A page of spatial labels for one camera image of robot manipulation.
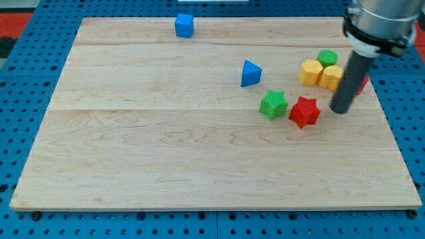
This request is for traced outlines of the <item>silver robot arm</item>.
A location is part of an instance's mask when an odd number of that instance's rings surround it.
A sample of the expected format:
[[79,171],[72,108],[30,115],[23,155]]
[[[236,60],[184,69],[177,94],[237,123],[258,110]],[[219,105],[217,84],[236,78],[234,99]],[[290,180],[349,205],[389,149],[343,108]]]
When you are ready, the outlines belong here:
[[424,0],[352,0],[345,10],[343,31],[361,56],[399,58],[413,45],[414,25],[423,10]]

